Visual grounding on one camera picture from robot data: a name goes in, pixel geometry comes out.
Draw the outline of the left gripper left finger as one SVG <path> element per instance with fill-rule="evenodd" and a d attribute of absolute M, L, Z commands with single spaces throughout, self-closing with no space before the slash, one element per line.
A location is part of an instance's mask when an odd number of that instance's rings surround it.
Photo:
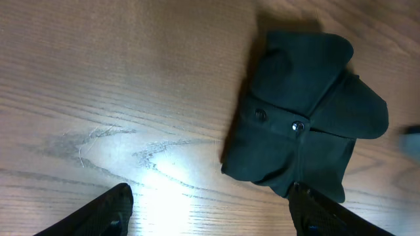
<path fill-rule="evenodd" d="M 127 236 L 133 193 L 120 183 L 35 236 Z"/>

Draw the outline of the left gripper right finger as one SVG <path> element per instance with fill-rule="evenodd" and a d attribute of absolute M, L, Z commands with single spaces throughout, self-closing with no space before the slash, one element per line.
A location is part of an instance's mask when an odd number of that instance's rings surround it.
<path fill-rule="evenodd" d="M 304 183 L 289 188 L 288 200 L 297 236 L 393 236 Z"/>

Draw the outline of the plain black t-shirt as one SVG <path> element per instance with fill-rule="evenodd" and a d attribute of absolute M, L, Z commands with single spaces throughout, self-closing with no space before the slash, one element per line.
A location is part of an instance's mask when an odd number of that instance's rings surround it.
<path fill-rule="evenodd" d="M 356 141 L 389 126 L 387 103 L 347 68 L 353 52 L 334 34 L 269 32 L 222 172 L 281 197 L 302 182 L 342 203 Z"/>

